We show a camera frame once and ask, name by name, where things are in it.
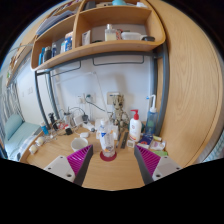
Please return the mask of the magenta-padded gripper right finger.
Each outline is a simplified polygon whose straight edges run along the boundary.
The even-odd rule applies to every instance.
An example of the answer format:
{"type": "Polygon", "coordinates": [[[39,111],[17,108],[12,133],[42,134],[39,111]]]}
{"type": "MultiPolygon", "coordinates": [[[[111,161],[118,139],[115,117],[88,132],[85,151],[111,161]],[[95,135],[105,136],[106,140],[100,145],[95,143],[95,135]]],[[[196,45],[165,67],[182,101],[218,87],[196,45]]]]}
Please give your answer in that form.
{"type": "Polygon", "coordinates": [[[181,170],[181,167],[169,156],[160,157],[138,145],[134,147],[134,155],[145,185],[181,170]]]}

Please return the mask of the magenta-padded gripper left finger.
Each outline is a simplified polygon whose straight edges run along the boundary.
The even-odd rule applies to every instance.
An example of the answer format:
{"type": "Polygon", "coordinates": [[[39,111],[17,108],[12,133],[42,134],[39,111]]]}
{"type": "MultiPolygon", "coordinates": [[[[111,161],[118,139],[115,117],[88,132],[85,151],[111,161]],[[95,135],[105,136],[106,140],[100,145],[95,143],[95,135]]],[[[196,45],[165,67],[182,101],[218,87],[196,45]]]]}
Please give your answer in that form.
{"type": "Polygon", "coordinates": [[[93,146],[88,145],[67,157],[58,156],[44,170],[81,186],[92,155],[93,146]]]}

